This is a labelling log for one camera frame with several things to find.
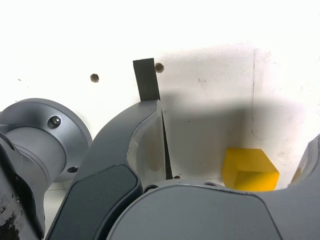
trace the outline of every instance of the yellow cube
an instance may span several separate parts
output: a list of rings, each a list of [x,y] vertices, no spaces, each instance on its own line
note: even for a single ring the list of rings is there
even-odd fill
[[[227,188],[264,192],[275,189],[279,172],[261,149],[228,148],[222,178]]]

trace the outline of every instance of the metal flange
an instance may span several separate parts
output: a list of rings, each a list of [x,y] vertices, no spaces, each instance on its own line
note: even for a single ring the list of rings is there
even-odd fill
[[[92,138],[82,120],[67,107],[47,99],[31,98],[10,105],[0,114],[2,133],[30,127],[53,136],[65,153],[65,166],[54,182],[71,180],[89,149]]]

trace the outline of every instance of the black strip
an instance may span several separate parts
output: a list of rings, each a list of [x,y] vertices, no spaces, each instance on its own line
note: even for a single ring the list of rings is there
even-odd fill
[[[154,59],[135,60],[133,68],[141,102],[160,100]]]
[[[153,58],[133,61],[133,68],[138,85],[141,102],[160,100],[155,60]],[[164,157],[165,157],[165,176],[166,179],[173,179],[171,163],[169,157],[167,134],[164,117],[162,116],[163,138],[164,138]]]

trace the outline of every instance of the white table surface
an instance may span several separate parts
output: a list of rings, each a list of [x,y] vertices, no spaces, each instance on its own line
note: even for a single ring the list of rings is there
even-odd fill
[[[0,111],[50,99],[92,137],[140,101],[132,61],[162,63],[172,173],[183,179],[220,181],[227,147],[260,148],[285,188],[320,133],[316,1],[8,1],[0,34]]]

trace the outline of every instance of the bolt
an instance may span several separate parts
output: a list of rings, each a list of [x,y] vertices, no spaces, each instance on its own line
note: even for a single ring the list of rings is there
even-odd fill
[[[61,124],[61,119],[58,116],[53,116],[51,120],[52,120],[52,123],[56,126],[59,126]]]

